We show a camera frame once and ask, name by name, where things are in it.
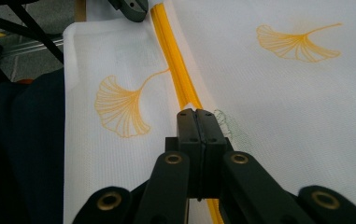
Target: dark blue fabric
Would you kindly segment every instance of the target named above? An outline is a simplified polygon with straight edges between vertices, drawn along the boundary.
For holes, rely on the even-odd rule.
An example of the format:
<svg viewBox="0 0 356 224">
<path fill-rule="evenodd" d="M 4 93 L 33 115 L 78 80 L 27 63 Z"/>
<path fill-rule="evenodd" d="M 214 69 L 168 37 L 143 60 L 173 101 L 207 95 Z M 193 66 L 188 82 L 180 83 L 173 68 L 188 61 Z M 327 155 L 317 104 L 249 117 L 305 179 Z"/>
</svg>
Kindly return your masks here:
<svg viewBox="0 0 356 224">
<path fill-rule="evenodd" d="M 62 223 L 63 69 L 30 85 L 0 84 L 0 151 L 10 164 L 30 223 Z"/>
</svg>

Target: black clamp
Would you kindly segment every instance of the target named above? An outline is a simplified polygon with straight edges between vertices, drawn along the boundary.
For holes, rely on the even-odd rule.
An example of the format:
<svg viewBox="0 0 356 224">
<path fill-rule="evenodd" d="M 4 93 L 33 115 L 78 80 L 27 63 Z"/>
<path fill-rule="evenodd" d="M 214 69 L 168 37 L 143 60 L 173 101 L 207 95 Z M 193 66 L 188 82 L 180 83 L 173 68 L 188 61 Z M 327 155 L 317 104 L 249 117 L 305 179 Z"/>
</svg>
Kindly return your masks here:
<svg viewBox="0 0 356 224">
<path fill-rule="evenodd" d="M 215 116 L 200 109 L 178 113 L 178 137 L 166 138 L 147 182 L 132 192 L 95 192 L 74 223 L 187 223 L 190 198 L 220 199 L 226 224 L 356 223 L 356 206 L 331 189 L 285 191 L 250 154 L 234 151 Z"/>
<path fill-rule="evenodd" d="M 148 0 L 108 0 L 108 2 L 130 21 L 143 21 L 149 11 Z"/>
</svg>

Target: yellow ginkgo leaf design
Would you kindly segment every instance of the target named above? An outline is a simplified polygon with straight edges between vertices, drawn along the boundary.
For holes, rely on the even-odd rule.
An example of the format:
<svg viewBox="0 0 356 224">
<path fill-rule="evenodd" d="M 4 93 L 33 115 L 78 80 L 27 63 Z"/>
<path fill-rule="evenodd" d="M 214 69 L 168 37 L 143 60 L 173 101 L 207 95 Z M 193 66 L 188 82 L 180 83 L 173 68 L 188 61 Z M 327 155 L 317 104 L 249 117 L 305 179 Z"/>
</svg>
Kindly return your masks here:
<svg viewBox="0 0 356 224">
<path fill-rule="evenodd" d="M 106 77 L 99 86 L 95 100 L 95 109 L 102 125 L 121 137 L 148 133 L 150 126 L 140 114 L 140 94 L 151 78 L 168 70 L 149 76 L 137 91 L 128 91 L 119 86 L 115 76 Z"/>
<path fill-rule="evenodd" d="M 315 45 L 309 40 L 308 36 L 317 31 L 338 25 L 341 25 L 341 23 L 324 26 L 302 35 L 278 33 L 268 25 L 259 26 L 256 32 L 260 45 L 264 49 L 274 52 L 278 57 L 315 63 L 337 57 L 340 52 Z"/>
</svg>

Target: embroidery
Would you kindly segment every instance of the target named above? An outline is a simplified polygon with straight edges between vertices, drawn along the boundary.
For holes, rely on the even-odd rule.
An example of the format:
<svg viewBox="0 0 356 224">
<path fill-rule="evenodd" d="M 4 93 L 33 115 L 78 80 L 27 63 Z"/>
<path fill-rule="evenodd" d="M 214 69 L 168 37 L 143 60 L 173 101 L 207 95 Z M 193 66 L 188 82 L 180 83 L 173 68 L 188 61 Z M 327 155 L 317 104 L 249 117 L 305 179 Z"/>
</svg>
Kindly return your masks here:
<svg viewBox="0 0 356 224">
<path fill-rule="evenodd" d="M 321 60 L 335 58 L 340 55 L 340 52 L 315 45 L 309 40 L 308 36 L 320 30 L 339 25 L 341 23 L 323 26 L 302 35 L 275 32 L 268 25 L 259 26 L 256 32 L 260 45 L 264 49 L 274 52 L 278 57 L 316 63 Z"/>
<path fill-rule="evenodd" d="M 115 76 L 106 77 L 99 85 L 95 100 L 102 126 L 126 138 L 148 133 L 150 126 L 140 114 L 140 94 L 148 81 L 167 71 L 169 69 L 152 74 L 136 91 L 128 91 L 118 85 Z"/>
</svg>

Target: white sheer fabric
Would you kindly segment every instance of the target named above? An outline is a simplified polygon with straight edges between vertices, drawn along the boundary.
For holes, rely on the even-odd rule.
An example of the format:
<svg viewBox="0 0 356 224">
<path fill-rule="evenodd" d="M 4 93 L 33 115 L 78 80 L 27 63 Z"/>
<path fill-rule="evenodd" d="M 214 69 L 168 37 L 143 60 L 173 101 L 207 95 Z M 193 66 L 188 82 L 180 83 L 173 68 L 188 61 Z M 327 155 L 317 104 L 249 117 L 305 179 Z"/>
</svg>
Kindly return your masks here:
<svg viewBox="0 0 356 224">
<path fill-rule="evenodd" d="M 202 105 L 235 150 L 291 193 L 321 185 L 356 203 L 356 1 L 164 6 Z"/>
<path fill-rule="evenodd" d="M 165 138 L 176 136 L 179 107 L 149 18 L 75 23 L 64 32 L 64 56 L 64 223 L 71 223 L 97 190 L 132 190 L 149 179 Z"/>
</svg>

